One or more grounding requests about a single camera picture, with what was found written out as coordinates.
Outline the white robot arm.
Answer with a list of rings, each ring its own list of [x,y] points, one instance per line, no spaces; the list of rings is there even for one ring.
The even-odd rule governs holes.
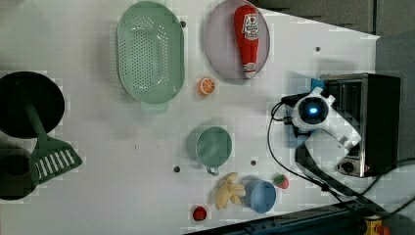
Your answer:
[[[368,211],[385,212],[375,202],[365,198],[332,176],[335,167],[361,141],[358,131],[335,109],[336,98],[324,97],[323,89],[315,87],[294,105],[292,123],[311,135],[295,151],[295,161],[307,176],[314,176],[329,188],[351,196]]]

